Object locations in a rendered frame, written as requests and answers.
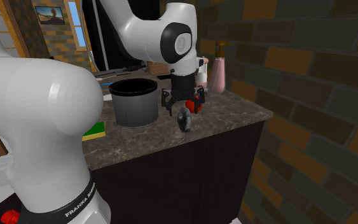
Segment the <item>red tomato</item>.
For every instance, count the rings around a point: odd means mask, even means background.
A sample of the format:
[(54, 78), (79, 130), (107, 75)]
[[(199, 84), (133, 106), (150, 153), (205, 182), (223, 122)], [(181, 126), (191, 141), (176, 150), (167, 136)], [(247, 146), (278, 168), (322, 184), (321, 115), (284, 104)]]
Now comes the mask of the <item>red tomato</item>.
[[(190, 110), (191, 113), (195, 113), (195, 103), (191, 100), (187, 100), (185, 102), (185, 106)], [(197, 111), (199, 112), (202, 108), (202, 104), (197, 108)]]

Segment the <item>dark grey round object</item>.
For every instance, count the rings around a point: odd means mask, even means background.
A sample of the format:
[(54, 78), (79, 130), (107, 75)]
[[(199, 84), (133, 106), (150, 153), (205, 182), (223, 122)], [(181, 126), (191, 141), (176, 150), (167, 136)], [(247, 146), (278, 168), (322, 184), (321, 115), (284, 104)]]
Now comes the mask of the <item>dark grey round object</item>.
[(186, 107), (181, 107), (177, 114), (177, 123), (182, 132), (191, 130), (191, 112)]

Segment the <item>small white bottle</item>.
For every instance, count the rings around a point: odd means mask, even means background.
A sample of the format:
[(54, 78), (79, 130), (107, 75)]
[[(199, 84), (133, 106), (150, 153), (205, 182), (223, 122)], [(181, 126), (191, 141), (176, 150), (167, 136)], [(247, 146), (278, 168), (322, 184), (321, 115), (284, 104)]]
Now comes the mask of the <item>small white bottle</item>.
[(195, 77), (195, 85), (198, 86), (207, 86), (207, 65), (208, 65), (208, 58), (206, 57), (198, 57), (199, 68), (197, 75)]

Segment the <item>brown box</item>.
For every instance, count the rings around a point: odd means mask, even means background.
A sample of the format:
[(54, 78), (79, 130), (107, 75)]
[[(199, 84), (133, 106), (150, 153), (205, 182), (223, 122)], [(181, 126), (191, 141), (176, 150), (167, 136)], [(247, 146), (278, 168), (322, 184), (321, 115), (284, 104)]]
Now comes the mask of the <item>brown box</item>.
[(168, 64), (147, 61), (147, 71), (152, 75), (169, 74)]

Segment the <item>pink pump soap bottle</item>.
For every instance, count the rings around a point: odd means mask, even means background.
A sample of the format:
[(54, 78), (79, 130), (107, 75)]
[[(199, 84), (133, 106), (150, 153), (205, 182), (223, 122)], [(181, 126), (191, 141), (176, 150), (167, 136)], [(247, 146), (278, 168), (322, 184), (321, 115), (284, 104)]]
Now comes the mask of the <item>pink pump soap bottle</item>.
[(223, 46), (230, 46), (231, 43), (226, 41), (217, 41), (215, 43), (218, 50), (215, 54), (212, 70), (209, 75), (208, 89), (213, 94), (221, 94), (225, 90), (225, 53)]

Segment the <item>grey pot with black rim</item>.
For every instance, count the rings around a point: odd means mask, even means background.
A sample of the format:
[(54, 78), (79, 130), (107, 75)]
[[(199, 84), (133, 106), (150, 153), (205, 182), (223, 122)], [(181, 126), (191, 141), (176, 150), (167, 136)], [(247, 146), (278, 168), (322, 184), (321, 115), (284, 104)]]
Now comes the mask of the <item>grey pot with black rim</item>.
[(149, 125), (158, 118), (158, 84), (145, 78), (116, 81), (109, 86), (116, 123), (137, 128)]

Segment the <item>dark counter cabinet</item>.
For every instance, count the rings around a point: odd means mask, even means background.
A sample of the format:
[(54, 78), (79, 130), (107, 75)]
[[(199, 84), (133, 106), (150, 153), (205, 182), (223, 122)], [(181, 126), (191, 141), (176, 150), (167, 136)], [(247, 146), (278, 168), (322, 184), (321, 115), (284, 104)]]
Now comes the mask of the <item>dark counter cabinet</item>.
[(239, 213), (263, 122), (92, 172), (111, 224), (230, 224)]

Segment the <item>green and yellow sponge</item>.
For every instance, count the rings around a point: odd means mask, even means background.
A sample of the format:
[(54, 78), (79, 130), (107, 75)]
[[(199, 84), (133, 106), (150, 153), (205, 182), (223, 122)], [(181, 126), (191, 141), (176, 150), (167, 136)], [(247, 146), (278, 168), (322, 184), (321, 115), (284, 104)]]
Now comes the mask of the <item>green and yellow sponge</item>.
[(104, 122), (97, 122), (89, 131), (84, 133), (82, 141), (97, 139), (106, 135)]

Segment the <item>black handled knife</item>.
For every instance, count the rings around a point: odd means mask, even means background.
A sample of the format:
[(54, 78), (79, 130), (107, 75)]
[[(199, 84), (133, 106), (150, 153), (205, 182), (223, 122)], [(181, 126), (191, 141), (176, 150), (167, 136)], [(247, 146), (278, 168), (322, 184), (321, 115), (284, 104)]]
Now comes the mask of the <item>black handled knife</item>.
[(106, 74), (118, 74), (118, 73), (124, 73), (124, 72), (132, 72), (132, 71), (136, 71), (136, 70), (139, 70), (139, 69), (146, 70), (146, 65), (129, 66), (129, 67), (124, 67), (122, 69), (112, 69), (112, 70), (108, 70), (108, 71), (99, 71), (99, 72), (93, 73), (93, 75), (95, 77), (98, 77), (98, 76), (102, 76), (102, 75), (106, 75)]

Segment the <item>dark mirror with silver frame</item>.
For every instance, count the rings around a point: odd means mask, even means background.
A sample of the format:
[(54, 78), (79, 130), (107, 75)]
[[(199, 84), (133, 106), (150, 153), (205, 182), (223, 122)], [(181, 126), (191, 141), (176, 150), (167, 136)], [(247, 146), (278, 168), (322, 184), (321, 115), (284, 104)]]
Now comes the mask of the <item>dark mirror with silver frame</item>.
[(139, 59), (124, 46), (120, 26), (132, 17), (157, 20), (160, 0), (78, 0), (88, 32), (92, 62), (98, 71), (137, 66)]

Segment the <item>window with wooden frame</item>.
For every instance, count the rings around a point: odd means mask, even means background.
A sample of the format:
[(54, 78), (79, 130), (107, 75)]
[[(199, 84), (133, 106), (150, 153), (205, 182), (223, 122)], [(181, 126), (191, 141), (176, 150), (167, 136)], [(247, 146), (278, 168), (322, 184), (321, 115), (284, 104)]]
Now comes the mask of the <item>window with wooden frame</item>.
[(84, 38), (83, 30), (79, 21), (76, 0), (64, 0), (64, 4), (69, 18), (76, 49), (78, 51), (86, 51), (86, 40)]

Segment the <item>framed wall picture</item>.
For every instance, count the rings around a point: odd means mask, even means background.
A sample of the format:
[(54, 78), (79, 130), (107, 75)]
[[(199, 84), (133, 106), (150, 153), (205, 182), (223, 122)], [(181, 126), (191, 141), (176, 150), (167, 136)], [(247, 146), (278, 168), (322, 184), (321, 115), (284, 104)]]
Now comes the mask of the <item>framed wall picture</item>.
[(60, 7), (35, 6), (36, 13), (42, 25), (64, 25), (64, 17)]

